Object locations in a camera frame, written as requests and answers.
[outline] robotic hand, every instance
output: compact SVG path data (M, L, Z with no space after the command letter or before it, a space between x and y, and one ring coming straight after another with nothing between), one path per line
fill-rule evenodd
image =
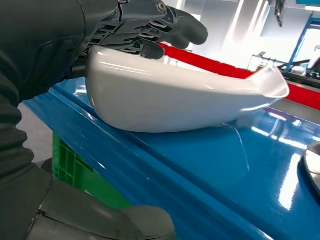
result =
M175 238L162 209L111 209L33 165L23 146L26 134L16 128L17 106L85 76L95 45L159 59L158 42L204 43L203 25L161 0L11 0L0 8L0 22L0 239Z

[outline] red railing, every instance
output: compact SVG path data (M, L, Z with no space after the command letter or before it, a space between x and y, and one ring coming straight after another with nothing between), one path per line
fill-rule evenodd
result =
M207 70L214 74L219 74L226 77L246 79L252 74L251 71L236 68L219 61L211 60L204 56L199 56L194 53L180 50L172 46L161 44L165 49L165 55L177 59L186 64ZM320 110L320 92L312 91L303 87L289 84L290 94L287 99L299 104Z

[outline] silver metal part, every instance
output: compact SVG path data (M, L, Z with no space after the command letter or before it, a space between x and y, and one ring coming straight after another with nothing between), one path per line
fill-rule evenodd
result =
M167 12L167 6L161 0L156 3L156 8L162 14Z

